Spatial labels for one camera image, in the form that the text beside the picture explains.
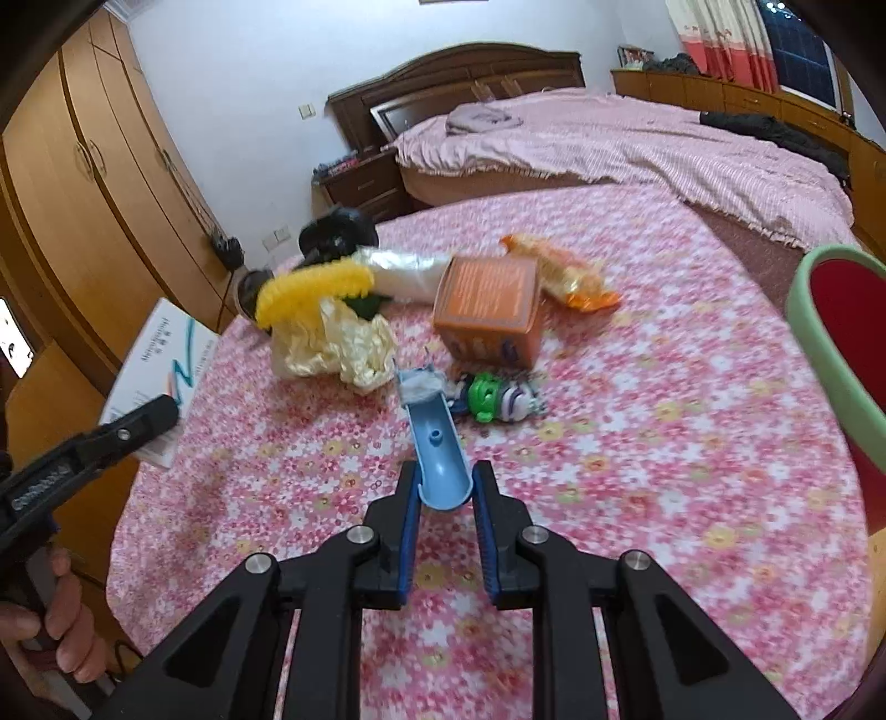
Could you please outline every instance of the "screw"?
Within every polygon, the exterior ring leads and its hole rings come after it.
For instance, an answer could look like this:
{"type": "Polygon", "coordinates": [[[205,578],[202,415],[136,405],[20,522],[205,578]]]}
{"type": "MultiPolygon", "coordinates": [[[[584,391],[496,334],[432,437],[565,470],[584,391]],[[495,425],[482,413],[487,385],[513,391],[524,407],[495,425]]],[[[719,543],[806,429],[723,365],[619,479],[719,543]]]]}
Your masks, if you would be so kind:
{"type": "Polygon", "coordinates": [[[550,537],[550,533],[538,525],[530,525],[528,528],[523,528],[523,532],[520,535],[530,545],[541,545],[546,543],[550,537]]]}
{"type": "Polygon", "coordinates": [[[253,575],[262,575],[271,569],[271,556],[264,552],[256,552],[246,558],[246,571],[253,575]]]}
{"type": "Polygon", "coordinates": [[[632,570],[645,570],[652,564],[652,558],[642,550],[629,550],[625,553],[625,565],[632,570]]]}
{"type": "Polygon", "coordinates": [[[375,530],[369,525],[354,525],[347,531],[347,539],[355,545],[365,545],[371,543],[372,538],[376,536],[375,530]]]}

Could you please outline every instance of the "flower pattern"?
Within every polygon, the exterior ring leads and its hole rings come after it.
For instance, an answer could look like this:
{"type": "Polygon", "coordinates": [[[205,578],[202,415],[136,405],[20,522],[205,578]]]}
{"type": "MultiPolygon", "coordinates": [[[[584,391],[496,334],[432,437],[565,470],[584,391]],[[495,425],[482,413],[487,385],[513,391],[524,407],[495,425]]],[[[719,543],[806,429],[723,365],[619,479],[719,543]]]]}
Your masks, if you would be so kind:
{"type": "MultiPolygon", "coordinates": [[[[692,210],[607,185],[472,200],[378,231],[383,247],[485,254],[531,232],[604,260],[618,311],[546,302],[548,415],[459,420],[468,458],[492,459],[501,490],[581,550],[648,550],[805,720],[852,692],[871,606],[854,467],[788,327],[692,210]]],[[[385,314],[401,367],[428,348],[455,371],[430,309],[385,314]]],[[[361,397],[337,378],[275,378],[265,336],[236,320],[174,466],[136,477],[113,544],[114,613],[150,650],[248,553],[311,552],[359,522],[414,456],[393,387],[361,397]]],[[[489,604],[469,506],[424,510],[408,605],[364,614],[361,697],[369,720],[530,716],[532,619],[489,604]]]]}

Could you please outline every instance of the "bed frame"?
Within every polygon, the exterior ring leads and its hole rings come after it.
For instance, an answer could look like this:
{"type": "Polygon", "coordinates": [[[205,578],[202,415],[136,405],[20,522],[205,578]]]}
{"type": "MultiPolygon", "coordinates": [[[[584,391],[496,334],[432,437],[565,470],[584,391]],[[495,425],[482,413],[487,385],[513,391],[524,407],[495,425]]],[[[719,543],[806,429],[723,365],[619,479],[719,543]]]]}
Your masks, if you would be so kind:
{"type": "Polygon", "coordinates": [[[340,90],[327,104],[352,150],[394,140],[461,103],[513,98],[547,88],[585,87],[577,52],[510,43],[468,43],[430,52],[374,80],[340,90]]]}

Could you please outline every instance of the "curtain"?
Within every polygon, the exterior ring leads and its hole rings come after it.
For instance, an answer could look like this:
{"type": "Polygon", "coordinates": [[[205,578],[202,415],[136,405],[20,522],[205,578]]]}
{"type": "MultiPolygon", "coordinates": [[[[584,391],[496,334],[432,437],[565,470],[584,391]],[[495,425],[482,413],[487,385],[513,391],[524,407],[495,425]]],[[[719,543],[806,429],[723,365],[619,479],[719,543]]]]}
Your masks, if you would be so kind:
{"type": "Polygon", "coordinates": [[[686,52],[703,73],[766,92],[779,89],[755,0],[665,0],[686,52]]]}

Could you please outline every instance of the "yellow brush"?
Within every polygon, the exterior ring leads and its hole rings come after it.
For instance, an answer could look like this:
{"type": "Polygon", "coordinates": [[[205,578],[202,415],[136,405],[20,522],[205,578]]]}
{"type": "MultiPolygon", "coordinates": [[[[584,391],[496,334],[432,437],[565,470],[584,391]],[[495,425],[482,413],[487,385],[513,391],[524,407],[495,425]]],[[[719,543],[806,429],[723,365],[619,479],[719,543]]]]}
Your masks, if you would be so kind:
{"type": "Polygon", "coordinates": [[[348,259],[295,270],[261,288],[255,322],[267,329],[288,320],[318,331],[321,298],[365,297],[374,284],[372,270],[348,259]]]}

